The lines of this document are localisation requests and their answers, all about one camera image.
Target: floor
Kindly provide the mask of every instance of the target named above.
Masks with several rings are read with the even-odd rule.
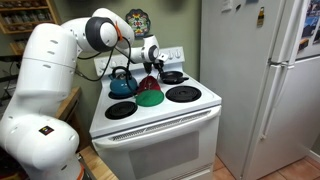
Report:
[[[213,170],[213,180],[235,180],[218,156]],[[320,180],[320,163],[305,157],[259,180]]]

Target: blue tea kettle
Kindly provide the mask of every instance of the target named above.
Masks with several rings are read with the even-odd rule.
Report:
[[[123,70],[125,73],[120,73],[116,75],[117,70]],[[111,79],[110,89],[111,92],[119,96],[127,96],[130,94],[135,94],[138,89],[138,83],[134,77],[132,77],[130,71],[123,67],[118,66],[112,70],[112,74],[109,75]]]

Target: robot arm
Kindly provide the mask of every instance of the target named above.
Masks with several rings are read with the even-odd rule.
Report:
[[[91,18],[61,26],[40,24],[26,46],[15,93],[0,121],[0,145],[24,167],[31,179],[77,179],[81,168],[75,151],[79,137],[67,123],[53,118],[71,91],[77,56],[116,48],[134,63],[158,63],[155,36],[130,48],[131,27],[107,9]]]

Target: white stove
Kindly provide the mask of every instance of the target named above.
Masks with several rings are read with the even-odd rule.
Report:
[[[169,55],[169,59],[165,62],[164,68],[163,68],[165,72],[166,71],[183,72],[183,62],[185,61],[185,57],[184,57],[184,52],[182,47],[161,49],[160,52]],[[102,74],[103,68],[106,66],[108,59],[109,57],[100,57],[94,60],[97,74],[99,76]],[[217,126],[218,126],[218,120],[219,120],[218,117],[220,115],[221,98],[215,93],[213,93],[212,91],[210,91],[209,89],[207,89],[206,87],[204,87],[198,81],[190,77],[188,74],[183,72],[184,77],[189,77],[189,79],[180,84],[174,84],[174,85],[164,84],[161,82],[159,78],[158,83],[160,85],[161,91],[165,95],[167,91],[169,91],[174,87],[178,87],[178,86],[193,87],[198,89],[201,92],[201,96],[197,100],[192,102],[181,103],[181,102],[173,102],[167,99],[165,96],[164,100],[156,106],[152,106],[152,107],[137,106],[137,110],[128,117],[118,119],[118,120],[108,119],[105,116],[105,112],[109,107],[120,102],[125,102],[125,101],[135,102],[136,100],[135,97],[129,97],[125,99],[112,99],[109,97],[109,93],[111,91],[109,87],[111,79],[109,79],[108,75],[111,74],[112,68],[116,66],[126,66],[126,64],[127,64],[127,58],[124,57],[123,55],[113,56],[111,58],[110,65],[104,77],[101,80],[102,90],[101,90],[98,105],[96,107],[96,111],[93,117],[93,121],[90,127],[90,134],[93,139],[93,144],[98,154],[100,155],[100,157],[108,164],[108,166],[111,167],[111,170],[113,170],[120,179],[127,179],[127,178],[132,179],[133,177],[136,179],[154,179],[154,178],[168,179],[168,178],[180,177],[181,175],[182,175],[181,177],[185,177],[186,173],[189,173],[188,171],[191,172],[194,169],[198,169],[198,168],[200,168],[200,170],[198,170],[200,172],[200,175],[201,173],[203,174],[203,171],[207,171],[208,169],[210,169],[211,167],[210,164],[212,163],[213,157],[215,154],[215,141],[216,141],[215,136],[217,133]],[[138,84],[143,78],[147,76],[147,74],[145,73],[143,64],[131,64],[129,70],[132,76],[135,77],[135,79],[137,80]],[[158,71],[156,69],[152,70],[152,73],[150,75],[158,79]],[[206,129],[208,130],[201,130],[201,128],[203,128],[201,127],[203,124],[198,125],[197,123],[202,121],[203,123],[207,123],[207,124],[209,123],[210,125],[206,125],[206,126],[211,127],[211,129],[207,127]],[[179,130],[178,133],[175,132],[174,133],[175,135],[171,136],[171,138],[166,137],[168,134],[170,134],[169,130],[175,129],[176,131],[182,127],[185,127],[185,128],[183,130]],[[183,162],[186,164],[190,163],[189,165],[179,167],[181,166],[179,165],[180,163],[174,161],[173,163],[174,165],[170,165],[171,163],[167,163],[167,164],[164,163],[164,165],[161,167],[157,166],[149,170],[144,169],[143,171],[141,171],[139,170],[139,168],[136,168],[139,165],[135,164],[135,162],[137,162],[137,160],[135,159],[139,157],[139,155],[136,155],[135,153],[137,154],[141,153],[141,152],[138,153],[137,151],[138,149],[141,149],[144,147],[150,147],[152,149],[154,144],[156,145],[161,142],[169,142],[168,139],[174,140],[175,139],[174,137],[175,136],[178,137],[178,135],[180,135],[181,137],[184,137],[185,134],[190,134],[190,133],[192,134],[193,131],[198,133],[190,135],[190,137],[192,137],[193,139],[195,139],[195,137],[198,137],[198,140],[197,140],[198,143],[195,142],[195,144],[192,146],[196,146],[199,148],[193,151],[190,151],[190,153],[188,154],[188,157],[184,157],[185,162],[184,161]],[[158,138],[157,140],[153,139],[153,137],[155,136],[160,136],[161,133],[164,134],[161,136],[161,138]],[[208,135],[210,136],[210,141],[212,141],[213,144],[212,143],[205,144],[207,140],[200,139],[200,137],[206,138],[206,137],[202,137],[206,133],[208,133]],[[139,140],[142,140],[141,138],[146,138],[145,140],[143,140],[143,145],[140,145],[141,143],[139,142]],[[201,149],[201,146],[206,146],[207,150]],[[116,153],[116,152],[110,153],[114,150],[113,148],[120,148],[121,153]],[[197,156],[197,157],[194,157],[193,160],[191,159],[188,160],[188,158],[190,158],[191,156]],[[212,160],[208,161],[207,156],[212,157]],[[155,161],[154,158],[153,160],[151,159],[150,159],[150,162],[146,161],[143,163],[140,162],[139,160],[139,164],[145,164],[144,166],[149,166],[150,163],[153,164]]]

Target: white refrigerator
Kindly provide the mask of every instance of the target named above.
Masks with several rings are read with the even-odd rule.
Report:
[[[222,97],[217,155],[253,180],[320,132],[320,0],[202,0],[200,82]]]

